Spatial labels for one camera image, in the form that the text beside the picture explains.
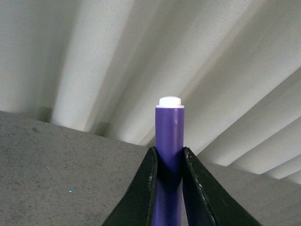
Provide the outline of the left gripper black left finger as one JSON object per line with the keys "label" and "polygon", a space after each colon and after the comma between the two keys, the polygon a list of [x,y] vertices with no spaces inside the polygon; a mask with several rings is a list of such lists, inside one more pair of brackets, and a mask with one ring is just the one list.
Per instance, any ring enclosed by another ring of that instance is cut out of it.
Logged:
{"label": "left gripper black left finger", "polygon": [[148,149],[122,199],[103,222],[104,226],[151,226],[156,197],[156,148]]}

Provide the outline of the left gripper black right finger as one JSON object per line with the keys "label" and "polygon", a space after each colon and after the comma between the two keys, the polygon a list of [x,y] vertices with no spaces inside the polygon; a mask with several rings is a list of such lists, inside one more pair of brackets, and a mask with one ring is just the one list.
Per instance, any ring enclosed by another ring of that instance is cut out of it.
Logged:
{"label": "left gripper black right finger", "polygon": [[187,147],[183,149],[182,185],[190,226],[260,226]]}

